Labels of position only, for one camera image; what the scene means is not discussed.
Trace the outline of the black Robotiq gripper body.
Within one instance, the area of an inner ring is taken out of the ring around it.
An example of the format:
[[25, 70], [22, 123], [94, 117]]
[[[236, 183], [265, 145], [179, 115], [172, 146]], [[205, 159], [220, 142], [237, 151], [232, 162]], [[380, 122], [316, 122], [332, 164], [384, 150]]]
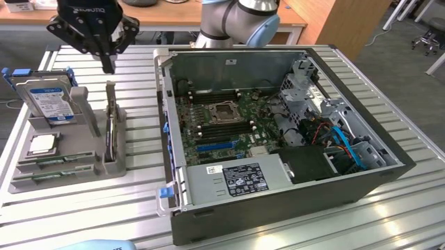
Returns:
[[122, 9], [117, 1], [57, 1], [57, 14], [81, 35], [109, 40]]

